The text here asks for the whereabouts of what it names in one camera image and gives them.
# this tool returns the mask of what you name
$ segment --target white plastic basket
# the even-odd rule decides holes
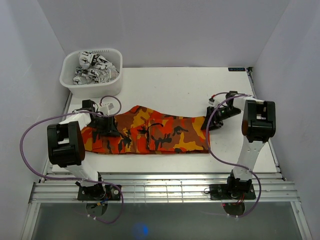
[[[75,77],[76,67],[80,67],[79,52],[82,51],[74,51],[66,56],[63,61],[60,83],[64,87],[68,88],[76,98],[81,99],[99,98],[105,95],[114,96],[120,93],[123,83],[123,60],[121,53],[118,50],[112,48],[91,49],[85,51],[100,54],[108,61],[112,62],[115,68],[119,71],[119,76],[115,80],[107,83],[75,85],[73,82],[73,78]]]

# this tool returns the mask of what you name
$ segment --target black mounting plate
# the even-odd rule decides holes
[[[211,200],[235,200],[240,198],[243,193],[232,193],[235,199],[232,199],[230,192],[228,191],[227,184],[210,184],[209,193]],[[244,193],[244,200],[254,200],[256,199],[256,193],[254,186],[250,186],[249,192]]]
[[[79,201],[103,201],[108,198],[108,201],[119,201],[121,199],[120,192],[115,194],[115,190],[117,190],[112,185],[105,185],[105,196],[102,199],[95,199],[92,196],[85,194],[82,187],[79,187],[77,200]]]

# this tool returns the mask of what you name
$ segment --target white tabletop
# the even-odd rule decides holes
[[[123,87],[117,97],[124,113],[140,105],[176,116],[205,116],[208,99],[215,93],[238,91],[253,94],[246,72],[229,72],[225,67],[124,68]],[[83,99],[72,97],[69,112],[81,107]],[[99,98],[92,98],[96,103]],[[106,98],[116,108],[119,104]],[[242,114],[229,118],[221,129],[210,132],[211,149],[222,160],[236,163],[243,144]],[[216,161],[211,155],[104,155],[86,152],[85,160],[101,173],[228,173],[232,166]],[[54,173],[67,172],[53,166]],[[254,167],[257,173],[275,173],[276,166],[269,144],[261,150]]]

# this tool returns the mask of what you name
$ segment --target orange camouflage shirt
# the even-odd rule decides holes
[[[119,137],[93,138],[91,127],[81,131],[86,151],[101,154],[208,153],[206,131],[201,130],[204,116],[174,116],[137,105],[114,118]]]

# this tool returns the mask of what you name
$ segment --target blue light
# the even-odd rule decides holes
[[[144,233],[144,235],[148,235],[148,232],[149,232],[149,230],[148,230],[148,227],[146,226],[146,225],[144,225],[143,226],[143,233]]]
[[[137,240],[144,240],[148,236],[149,228],[146,224],[142,222],[138,222],[133,225],[132,233],[135,239]]]

